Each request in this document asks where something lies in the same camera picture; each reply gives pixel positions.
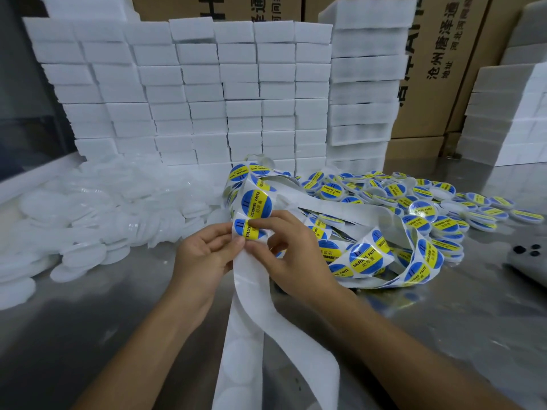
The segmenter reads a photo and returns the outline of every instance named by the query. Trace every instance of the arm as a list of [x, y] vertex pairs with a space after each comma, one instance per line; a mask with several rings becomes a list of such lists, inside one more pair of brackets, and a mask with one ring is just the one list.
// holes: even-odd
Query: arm
[[[274, 211], [253, 227], [275, 234], [268, 248], [247, 241], [249, 251], [288, 294], [324, 317], [370, 368], [401, 410], [516, 410], [519, 407], [455, 368], [340, 286], [319, 251], [317, 238], [296, 217]], [[274, 254], [287, 249], [283, 259]]]
[[203, 322], [243, 244], [243, 238], [232, 241], [231, 223], [205, 227], [185, 239], [160, 302], [72, 410], [151, 409], [174, 359]]

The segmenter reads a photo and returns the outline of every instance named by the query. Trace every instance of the left hand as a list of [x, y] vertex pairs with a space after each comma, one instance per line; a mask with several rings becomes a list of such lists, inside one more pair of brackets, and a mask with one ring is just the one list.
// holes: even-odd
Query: left hand
[[166, 296], [192, 308], [195, 330], [209, 311], [222, 276], [232, 269], [232, 261], [245, 239], [232, 240], [232, 223], [207, 226], [181, 242], [174, 261], [173, 277]]

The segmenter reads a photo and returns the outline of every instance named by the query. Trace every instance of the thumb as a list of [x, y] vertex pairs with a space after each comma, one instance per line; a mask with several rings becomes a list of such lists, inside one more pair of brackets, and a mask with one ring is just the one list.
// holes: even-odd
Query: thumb
[[235, 259], [235, 257], [243, 250], [245, 239], [242, 236], [237, 236], [232, 239], [226, 246], [216, 252], [223, 265]]
[[256, 260], [262, 263], [262, 266], [266, 268], [270, 275], [279, 269], [281, 261], [270, 252], [270, 249], [264, 243], [259, 243], [257, 241], [246, 241], [245, 250], [253, 255]]

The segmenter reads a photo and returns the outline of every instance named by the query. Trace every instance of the forearm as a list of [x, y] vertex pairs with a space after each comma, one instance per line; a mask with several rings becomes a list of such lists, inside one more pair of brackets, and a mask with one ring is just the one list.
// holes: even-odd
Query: forearm
[[331, 291], [315, 309], [339, 331], [401, 410], [518, 409], [348, 290]]
[[148, 410], [193, 328], [193, 307], [164, 296], [73, 410]]

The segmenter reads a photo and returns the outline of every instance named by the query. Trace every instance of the stack of foam blocks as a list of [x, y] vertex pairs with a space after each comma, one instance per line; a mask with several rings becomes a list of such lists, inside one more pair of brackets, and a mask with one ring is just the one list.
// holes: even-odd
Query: stack of foam blocks
[[329, 24], [25, 18], [87, 159], [122, 153], [213, 175], [265, 153], [325, 164]]
[[527, 5], [500, 66], [481, 68], [457, 152], [488, 165], [547, 162], [547, 0]]
[[332, 24], [327, 163], [349, 172], [382, 169], [407, 70], [416, 0], [336, 0]]

